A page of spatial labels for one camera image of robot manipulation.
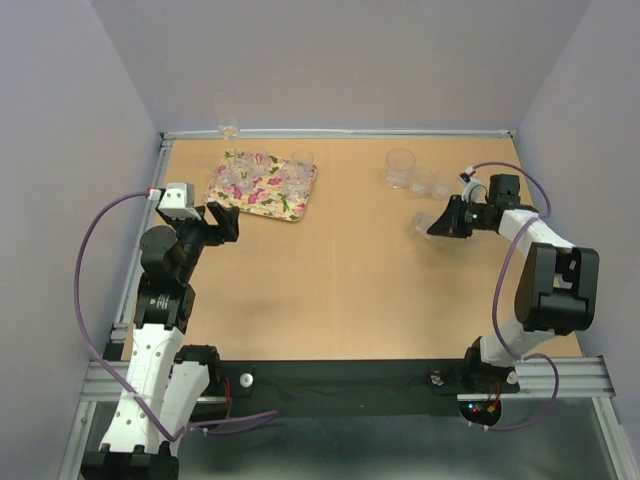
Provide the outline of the large clear faceted tumbler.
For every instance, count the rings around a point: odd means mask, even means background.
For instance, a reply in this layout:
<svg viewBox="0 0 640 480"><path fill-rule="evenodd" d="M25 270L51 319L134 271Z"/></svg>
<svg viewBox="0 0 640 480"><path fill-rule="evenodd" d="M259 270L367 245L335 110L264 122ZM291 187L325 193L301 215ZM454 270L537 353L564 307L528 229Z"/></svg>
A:
<svg viewBox="0 0 640 480"><path fill-rule="evenodd" d="M404 188L410 181L416 166L413 152L394 148L386 155L386 182L391 188Z"/></svg>

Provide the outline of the clear faceted tumbler front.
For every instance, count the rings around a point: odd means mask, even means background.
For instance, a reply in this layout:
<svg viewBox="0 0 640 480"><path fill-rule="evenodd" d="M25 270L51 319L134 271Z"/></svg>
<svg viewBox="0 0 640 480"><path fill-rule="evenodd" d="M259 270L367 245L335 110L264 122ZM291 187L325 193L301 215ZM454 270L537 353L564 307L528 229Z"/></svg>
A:
<svg viewBox="0 0 640 480"><path fill-rule="evenodd" d="M285 197L290 201L303 199L309 177L306 173L285 172L282 175Z"/></svg>

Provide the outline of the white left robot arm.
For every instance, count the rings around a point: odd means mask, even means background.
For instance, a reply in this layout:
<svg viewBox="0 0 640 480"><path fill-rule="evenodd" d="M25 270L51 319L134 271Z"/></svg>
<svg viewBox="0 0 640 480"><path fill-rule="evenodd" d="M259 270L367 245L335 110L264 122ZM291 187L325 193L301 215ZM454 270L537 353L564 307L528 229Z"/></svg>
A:
<svg viewBox="0 0 640 480"><path fill-rule="evenodd" d="M175 479L178 449L201 394L222 382L213 346L183 339L195 303L191 276L204 248L235 242L239 210L217 202L180 213L158 211L164 223L140 238L132 351L116 411L94 452L85 453L85 479Z"/></svg>

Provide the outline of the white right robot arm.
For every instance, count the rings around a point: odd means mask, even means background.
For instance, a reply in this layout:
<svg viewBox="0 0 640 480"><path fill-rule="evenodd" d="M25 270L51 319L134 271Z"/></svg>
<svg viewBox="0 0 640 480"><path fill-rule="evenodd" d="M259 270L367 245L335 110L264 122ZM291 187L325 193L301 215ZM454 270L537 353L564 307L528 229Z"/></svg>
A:
<svg viewBox="0 0 640 480"><path fill-rule="evenodd" d="M483 184L469 167L460 179L462 194L450 197L427 235L466 239L492 231L509 240L508 258L521 253L525 259L512 316L506 323L495 321L492 335L476 339L460 366L462 384L482 390L507 382L516 362L538 345L592 325L600 257L562 238L545 214L524 204L518 176L496 174Z"/></svg>

